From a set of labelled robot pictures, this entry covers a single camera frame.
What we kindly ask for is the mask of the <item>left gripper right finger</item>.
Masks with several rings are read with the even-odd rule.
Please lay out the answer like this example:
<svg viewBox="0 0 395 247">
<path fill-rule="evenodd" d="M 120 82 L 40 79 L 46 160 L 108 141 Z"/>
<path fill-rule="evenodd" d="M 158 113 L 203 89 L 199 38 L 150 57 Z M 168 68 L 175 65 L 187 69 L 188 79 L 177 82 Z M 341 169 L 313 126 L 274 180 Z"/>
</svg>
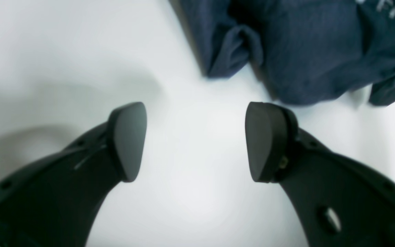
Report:
<svg viewBox="0 0 395 247">
<path fill-rule="evenodd" d="M 395 247 L 392 180 L 329 150 L 288 108 L 251 102 L 245 127 L 251 178 L 284 189 L 309 246 Z"/>
</svg>

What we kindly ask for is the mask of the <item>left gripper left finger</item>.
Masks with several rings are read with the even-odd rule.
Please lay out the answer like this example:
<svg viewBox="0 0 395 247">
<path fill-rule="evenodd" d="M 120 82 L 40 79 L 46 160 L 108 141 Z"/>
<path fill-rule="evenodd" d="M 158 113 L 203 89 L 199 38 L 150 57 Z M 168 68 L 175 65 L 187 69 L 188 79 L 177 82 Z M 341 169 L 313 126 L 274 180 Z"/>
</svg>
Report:
<svg viewBox="0 0 395 247">
<path fill-rule="evenodd" d="M 136 180 L 147 131 L 144 103 L 0 182 L 0 247 L 84 247 L 109 192 Z"/>
</svg>

